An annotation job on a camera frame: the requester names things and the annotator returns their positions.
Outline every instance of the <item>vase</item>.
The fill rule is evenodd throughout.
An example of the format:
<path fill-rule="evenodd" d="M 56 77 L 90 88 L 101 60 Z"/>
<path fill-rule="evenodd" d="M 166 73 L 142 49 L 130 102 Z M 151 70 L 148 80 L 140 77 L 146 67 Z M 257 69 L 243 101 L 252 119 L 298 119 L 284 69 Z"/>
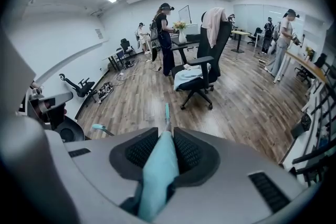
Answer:
<path fill-rule="evenodd" d="M 180 34 L 178 36 L 178 41 L 180 43 L 186 43 L 187 42 L 187 39 L 186 39 L 185 34 L 184 34 L 182 29 L 180 29 Z"/>

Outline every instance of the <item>wood plank floor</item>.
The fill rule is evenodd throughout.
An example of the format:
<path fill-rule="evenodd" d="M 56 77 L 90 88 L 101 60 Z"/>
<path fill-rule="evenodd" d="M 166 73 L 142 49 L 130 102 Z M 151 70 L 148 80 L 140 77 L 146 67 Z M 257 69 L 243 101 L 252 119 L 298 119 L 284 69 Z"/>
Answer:
<path fill-rule="evenodd" d="M 236 48 L 235 40 L 230 40 L 224 48 L 219 63 L 222 74 L 214 83 L 215 90 L 208 94 L 213 102 L 211 111 L 198 94 L 182 111 L 180 105 L 187 92 L 175 92 L 172 76 L 154 72 L 160 63 L 155 63 L 153 68 L 151 63 L 145 62 L 149 55 L 141 54 L 136 57 L 134 67 L 123 70 L 124 77 L 136 71 L 135 76 L 122 82 L 117 80 L 116 72 L 106 75 L 101 84 L 111 81 L 121 85 L 101 104 L 90 101 L 80 113 L 78 123 L 92 139 L 106 136 L 102 131 L 91 129 L 94 123 L 107 126 L 116 135 L 152 126 L 161 132 L 165 126 L 164 106 L 168 102 L 173 127 L 247 144 L 278 162 L 292 142 L 291 127 L 302 116 L 300 109 L 307 101 L 304 95 L 307 86 L 296 79 L 291 65 L 281 82 L 274 84 L 273 77 L 256 63 L 258 59 L 268 61 L 260 47 L 254 49 L 242 41 L 240 48 L 245 53 L 237 54 L 232 48 Z M 186 56 L 191 59 L 193 53 L 186 52 Z M 179 61 L 179 53 L 175 52 L 176 65 Z"/>

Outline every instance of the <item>baseboard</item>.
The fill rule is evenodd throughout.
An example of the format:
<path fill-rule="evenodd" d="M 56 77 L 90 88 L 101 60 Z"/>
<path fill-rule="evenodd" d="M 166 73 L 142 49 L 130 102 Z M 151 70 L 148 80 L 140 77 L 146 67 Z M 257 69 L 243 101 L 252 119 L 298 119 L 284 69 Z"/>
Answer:
<path fill-rule="evenodd" d="M 93 91 L 96 89 L 96 87 L 98 86 L 98 84 L 102 81 L 102 79 L 106 77 L 106 75 L 107 75 L 108 72 L 110 72 L 110 70 L 107 70 L 106 73 L 98 80 L 98 82 L 96 83 L 96 85 L 94 85 L 94 87 L 92 88 Z M 76 120 L 78 119 L 79 114 L 82 112 L 82 109 L 85 106 L 86 99 L 87 99 L 87 97 L 85 98 L 84 102 L 80 106 L 80 108 L 79 108 L 79 110 L 78 110 L 78 112 L 77 112 L 77 114 L 75 116 Z"/>

